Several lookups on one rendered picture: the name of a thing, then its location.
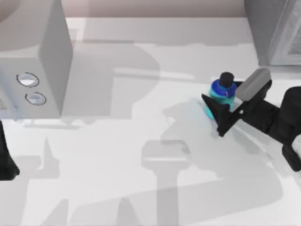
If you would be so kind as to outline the pale microwave oven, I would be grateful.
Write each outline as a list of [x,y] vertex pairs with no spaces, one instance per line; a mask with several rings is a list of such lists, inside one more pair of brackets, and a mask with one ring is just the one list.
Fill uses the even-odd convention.
[[[0,119],[59,118],[72,58],[62,0],[0,0]],[[39,85],[19,84],[16,75],[25,72]],[[34,92],[46,103],[28,103]]]

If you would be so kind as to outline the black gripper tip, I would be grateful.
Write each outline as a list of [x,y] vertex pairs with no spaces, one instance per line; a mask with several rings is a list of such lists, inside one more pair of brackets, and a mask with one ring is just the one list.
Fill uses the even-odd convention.
[[0,181],[11,181],[19,174],[20,169],[9,153],[3,124],[0,120]]

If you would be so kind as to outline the small microwave knob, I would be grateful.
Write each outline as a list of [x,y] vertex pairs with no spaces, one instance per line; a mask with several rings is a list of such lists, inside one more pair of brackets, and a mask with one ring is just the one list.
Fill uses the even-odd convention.
[[32,105],[43,105],[47,101],[46,97],[39,92],[26,94],[25,99],[28,103]]

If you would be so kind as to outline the blue bottle with black cap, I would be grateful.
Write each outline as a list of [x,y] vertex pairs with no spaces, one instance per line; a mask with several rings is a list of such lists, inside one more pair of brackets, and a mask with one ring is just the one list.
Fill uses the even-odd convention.
[[234,75],[230,72],[222,72],[220,77],[214,80],[210,86],[209,96],[221,104],[234,106],[237,85],[234,83]]

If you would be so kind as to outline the grey cabinet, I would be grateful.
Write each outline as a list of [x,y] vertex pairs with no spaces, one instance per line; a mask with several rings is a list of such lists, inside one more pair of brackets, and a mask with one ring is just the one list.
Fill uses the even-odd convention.
[[260,66],[301,66],[301,0],[244,0]]

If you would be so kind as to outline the large microwave knob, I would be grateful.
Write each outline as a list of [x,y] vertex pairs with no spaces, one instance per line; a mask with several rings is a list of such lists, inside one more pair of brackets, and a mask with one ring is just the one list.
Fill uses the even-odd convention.
[[17,74],[16,79],[19,84],[29,88],[36,87],[40,83],[39,78],[35,74],[29,72]]

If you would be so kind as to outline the pale grey rounded box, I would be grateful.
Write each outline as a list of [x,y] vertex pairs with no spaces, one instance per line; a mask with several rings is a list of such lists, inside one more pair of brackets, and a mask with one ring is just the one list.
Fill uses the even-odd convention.
[[270,70],[259,68],[237,87],[235,96],[241,101],[250,101],[270,80]]

